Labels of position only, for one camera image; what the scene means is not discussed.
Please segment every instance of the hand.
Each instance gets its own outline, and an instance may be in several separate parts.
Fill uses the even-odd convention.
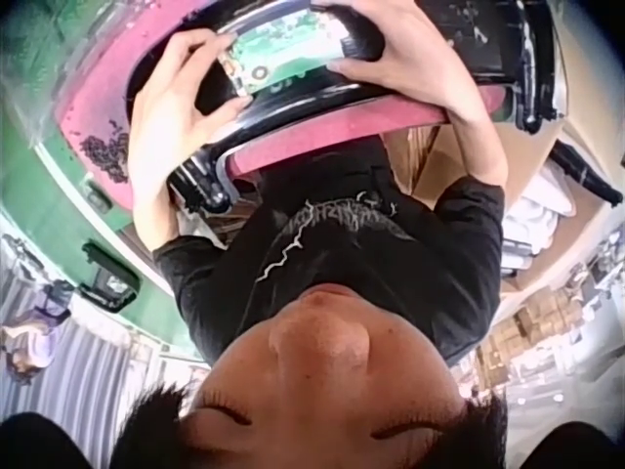
[[[170,39],[133,107],[128,174],[135,204],[157,197],[172,171],[202,145],[218,140],[218,131],[250,103],[250,98],[235,98],[208,116],[194,105],[206,72],[234,39],[208,29]]]
[[[340,59],[330,70],[374,83],[414,100],[464,114],[483,108],[469,71],[414,0],[312,0],[352,7],[373,21],[386,39],[378,62]]]

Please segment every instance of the nose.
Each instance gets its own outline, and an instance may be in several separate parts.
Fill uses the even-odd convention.
[[[342,387],[366,374],[367,329],[316,293],[302,308],[279,318],[270,334],[280,380],[287,388]]]

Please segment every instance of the person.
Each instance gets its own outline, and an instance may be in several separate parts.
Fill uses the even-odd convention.
[[[465,401],[449,367],[498,307],[505,152],[412,0],[330,1],[386,46],[328,68],[446,109],[467,175],[430,210],[399,191],[380,139],[360,139],[263,170],[263,203],[227,251],[180,235],[167,177],[250,98],[201,115],[200,82],[235,38],[175,34],[135,99],[128,174],[137,233],[212,370],[182,418],[184,391],[143,397],[111,468],[504,467],[505,402]]]
[[[32,309],[0,325],[0,349],[5,353],[7,374],[17,384],[29,386],[52,363],[59,327],[71,316],[67,306],[73,290],[69,282],[54,280],[37,292]],[[9,352],[6,341],[24,334],[25,346]]]

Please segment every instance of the pink object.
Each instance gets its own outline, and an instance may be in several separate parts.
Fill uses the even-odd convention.
[[[135,65],[180,19],[206,0],[161,0],[155,8],[146,9],[117,36],[76,90],[64,115],[57,119],[62,133],[96,182],[120,206],[131,209],[130,184],[117,184],[87,158],[80,144],[88,136],[108,142],[113,126],[128,130],[126,103],[123,96]],[[501,106],[505,90],[481,88],[489,110]],[[411,102],[399,96],[388,96],[359,106],[347,107],[281,129],[251,143],[229,159],[228,170],[240,177],[277,161],[367,135],[375,135],[411,126],[442,123],[444,113],[431,106]]]
[[[64,115],[57,116],[65,139],[96,182],[126,209],[132,207],[130,184],[116,184],[80,149],[80,143],[93,135],[105,142],[111,138],[114,121],[128,131],[126,94],[135,65],[147,50],[171,31],[181,19],[210,3],[206,0],[160,0],[145,9],[106,49],[76,90]]]
[[[504,88],[482,86],[479,90],[488,111],[493,112],[502,105]],[[401,96],[387,96],[280,129],[231,155],[227,168],[230,176],[236,178],[314,149],[406,127],[444,122],[447,116],[440,107]]]

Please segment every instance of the printed graphic on shirt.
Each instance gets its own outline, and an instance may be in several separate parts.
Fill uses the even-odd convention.
[[[381,201],[365,198],[364,192],[360,193],[356,199],[345,198],[317,204],[306,201],[304,207],[291,217],[273,242],[275,245],[283,242],[287,237],[291,238],[290,242],[282,249],[280,259],[268,264],[256,281],[267,279],[273,269],[283,267],[288,261],[289,252],[292,249],[304,249],[305,246],[302,244],[304,229],[314,227],[320,222],[334,220],[350,233],[357,233],[366,227],[371,230],[386,231],[399,239],[413,240],[413,237],[402,230],[397,223],[377,209],[372,208],[379,206],[381,206]],[[395,213],[395,206],[391,205],[389,216],[395,215]]]

